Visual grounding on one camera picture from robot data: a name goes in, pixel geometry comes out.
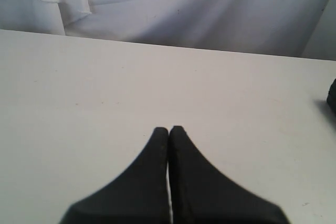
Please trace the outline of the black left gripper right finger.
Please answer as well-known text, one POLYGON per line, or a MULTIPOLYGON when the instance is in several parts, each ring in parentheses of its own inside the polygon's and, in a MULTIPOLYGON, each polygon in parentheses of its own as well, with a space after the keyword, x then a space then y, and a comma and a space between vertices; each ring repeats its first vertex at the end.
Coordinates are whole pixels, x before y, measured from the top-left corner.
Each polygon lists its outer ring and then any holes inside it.
POLYGON ((222 174, 181 126, 169 135, 169 181, 174 223, 287 223, 277 205, 222 174))

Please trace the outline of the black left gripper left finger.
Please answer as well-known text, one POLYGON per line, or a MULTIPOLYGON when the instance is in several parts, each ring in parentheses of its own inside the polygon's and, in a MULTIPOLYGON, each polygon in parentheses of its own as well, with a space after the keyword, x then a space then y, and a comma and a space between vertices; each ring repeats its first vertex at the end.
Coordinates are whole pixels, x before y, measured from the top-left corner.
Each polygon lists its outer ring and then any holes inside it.
POLYGON ((167 144, 163 127, 153 130, 132 164, 111 183, 72 204, 61 223, 170 223, 167 144))

